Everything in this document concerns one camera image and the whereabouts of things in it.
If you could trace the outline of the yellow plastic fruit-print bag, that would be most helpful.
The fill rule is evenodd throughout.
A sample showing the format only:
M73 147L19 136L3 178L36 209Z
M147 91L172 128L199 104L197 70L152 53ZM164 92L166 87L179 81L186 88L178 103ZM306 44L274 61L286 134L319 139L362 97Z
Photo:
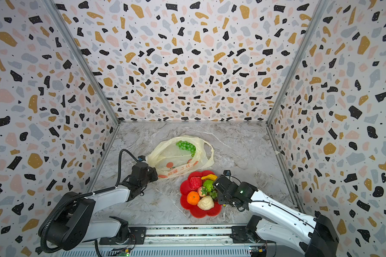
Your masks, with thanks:
M188 151L180 150L176 145L178 141L194 144L195 156L191 157ZM210 168L214 164L214 149L209 142L199 137L179 136L159 143L146 156L146 162L156 169L159 178L172 178Z

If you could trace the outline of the green wrinkled toy fruit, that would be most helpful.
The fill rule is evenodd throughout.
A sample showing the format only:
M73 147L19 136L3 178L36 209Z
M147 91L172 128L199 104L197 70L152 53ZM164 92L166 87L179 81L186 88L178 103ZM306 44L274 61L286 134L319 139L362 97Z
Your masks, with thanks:
M213 186L213 182L212 180L208 179L206 180L204 183L203 183L203 187L206 188L207 192L210 193L214 190L214 186Z

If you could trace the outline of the red toy fruit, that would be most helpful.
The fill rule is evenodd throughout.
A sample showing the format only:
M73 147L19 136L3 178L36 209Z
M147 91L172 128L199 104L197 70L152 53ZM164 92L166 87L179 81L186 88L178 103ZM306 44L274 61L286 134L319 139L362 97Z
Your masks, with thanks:
M193 191L197 191L200 187L202 187L203 181L200 177L191 177L189 179L189 186Z

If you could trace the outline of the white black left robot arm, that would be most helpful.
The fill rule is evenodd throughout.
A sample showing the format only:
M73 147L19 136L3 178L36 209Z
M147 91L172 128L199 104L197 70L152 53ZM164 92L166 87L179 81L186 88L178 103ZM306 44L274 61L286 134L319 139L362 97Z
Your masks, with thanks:
M132 201L147 185L158 180L155 168L137 162L118 185L89 193L66 193L39 228L40 248L45 253L69 251L82 242L110 238L116 244L131 240L128 222L116 216L94 220L95 213Z

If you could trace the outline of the orange toy fruit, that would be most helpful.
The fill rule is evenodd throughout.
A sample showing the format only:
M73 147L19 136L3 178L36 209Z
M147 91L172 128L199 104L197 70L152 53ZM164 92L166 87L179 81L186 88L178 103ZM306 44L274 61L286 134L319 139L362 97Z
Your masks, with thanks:
M196 206L199 203L200 199L201 197L196 191L189 192L189 194L187 195L187 203L193 206Z

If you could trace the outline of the cream white toy fruit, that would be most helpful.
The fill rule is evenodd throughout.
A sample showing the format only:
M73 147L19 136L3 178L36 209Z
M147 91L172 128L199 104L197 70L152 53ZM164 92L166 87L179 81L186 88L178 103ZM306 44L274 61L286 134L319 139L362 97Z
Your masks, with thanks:
M197 206L203 211L209 211L214 207L214 201L211 196L205 196L198 202Z

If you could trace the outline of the red flower-shaped plate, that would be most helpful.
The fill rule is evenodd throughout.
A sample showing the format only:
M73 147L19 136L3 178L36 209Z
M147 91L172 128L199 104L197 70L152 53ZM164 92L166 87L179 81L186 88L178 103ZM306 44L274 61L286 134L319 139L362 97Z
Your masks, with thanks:
M189 186L189 179L191 177L201 178L208 174L214 174L214 172L209 170L202 171L202 172L199 172L199 171L192 172L189 175L188 179L185 180L180 186L180 192L181 192L180 204L184 209L190 210L191 215L195 218L204 218L206 216L217 216L222 210L222 205L220 205L217 202L217 200L214 200L214 207L209 211L203 211L199 209L197 205L193 206L187 203L187 195L189 194L189 192L193 191Z

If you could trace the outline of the dark brown toy fruit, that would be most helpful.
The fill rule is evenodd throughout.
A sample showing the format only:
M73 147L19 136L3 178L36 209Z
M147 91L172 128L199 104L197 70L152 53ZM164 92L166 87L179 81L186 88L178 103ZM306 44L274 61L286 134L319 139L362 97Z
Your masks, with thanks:
M213 200L217 200L217 198L218 198L218 193L217 193L216 190L214 190L214 191L209 192L209 196L210 196Z

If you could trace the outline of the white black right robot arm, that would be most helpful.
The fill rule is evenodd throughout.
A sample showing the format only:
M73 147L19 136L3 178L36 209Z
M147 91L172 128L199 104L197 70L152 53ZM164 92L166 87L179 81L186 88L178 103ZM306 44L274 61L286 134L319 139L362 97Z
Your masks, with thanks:
M247 228L251 239L273 241L306 257L336 256L339 237L328 217L322 214L315 217L291 209L256 186L247 182L236 184L224 175L213 186L219 203L253 213Z

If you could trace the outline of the yellow toy banana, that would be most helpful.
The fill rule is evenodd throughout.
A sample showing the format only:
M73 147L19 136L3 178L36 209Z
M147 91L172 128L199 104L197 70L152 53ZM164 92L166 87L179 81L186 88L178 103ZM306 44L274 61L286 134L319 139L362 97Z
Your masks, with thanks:
M216 181L217 179L218 179L218 177L214 174L208 174L206 176L201 177L201 180L203 180L203 181L205 181L205 180Z

